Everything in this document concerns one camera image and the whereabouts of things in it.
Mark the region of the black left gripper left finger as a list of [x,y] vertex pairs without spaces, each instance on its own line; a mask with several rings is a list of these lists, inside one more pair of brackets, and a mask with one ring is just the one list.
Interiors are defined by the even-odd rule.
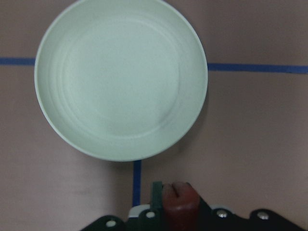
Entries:
[[164,231],[165,218],[162,203],[161,181],[155,181],[151,187],[151,197],[149,208],[143,210],[139,214],[139,230],[140,231]]

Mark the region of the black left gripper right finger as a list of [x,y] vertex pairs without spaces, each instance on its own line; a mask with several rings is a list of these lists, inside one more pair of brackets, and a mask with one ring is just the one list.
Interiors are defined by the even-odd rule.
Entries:
[[198,192],[187,183],[190,187],[188,199],[186,202],[186,208],[188,215],[186,218],[186,230],[187,231],[209,231],[211,228],[211,214],[212,209],[198,194]]

